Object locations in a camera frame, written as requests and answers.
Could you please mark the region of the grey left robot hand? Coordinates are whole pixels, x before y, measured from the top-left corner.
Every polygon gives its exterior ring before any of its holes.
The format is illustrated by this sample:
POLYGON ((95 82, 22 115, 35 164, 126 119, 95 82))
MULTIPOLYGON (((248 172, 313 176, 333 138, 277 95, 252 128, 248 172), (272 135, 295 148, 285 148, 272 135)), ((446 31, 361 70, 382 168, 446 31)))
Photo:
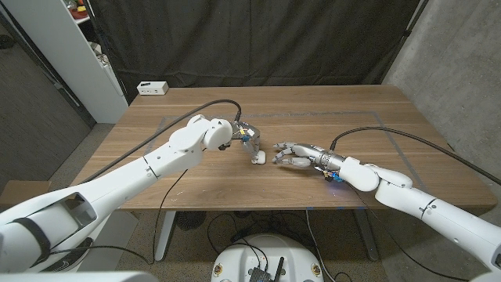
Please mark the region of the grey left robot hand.
POLYGON ((243 121, 233 121, 231 125, 232 139, 238 139, 242 144, 243 150, 249 153, 251 158, 256 161, 260 151, 260 131, 243 121))

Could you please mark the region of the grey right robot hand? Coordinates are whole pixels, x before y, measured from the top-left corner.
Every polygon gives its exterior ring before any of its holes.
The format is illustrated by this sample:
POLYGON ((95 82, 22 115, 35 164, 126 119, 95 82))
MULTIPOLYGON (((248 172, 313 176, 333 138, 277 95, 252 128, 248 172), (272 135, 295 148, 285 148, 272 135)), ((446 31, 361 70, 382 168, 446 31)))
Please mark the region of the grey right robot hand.
POLYGON ((277 165, 294 165, 300 168, 318 167, 327 171, 341 168, 346 157, 306 143, 283 142, 273 145, 279 153, 272 159, 277 165))

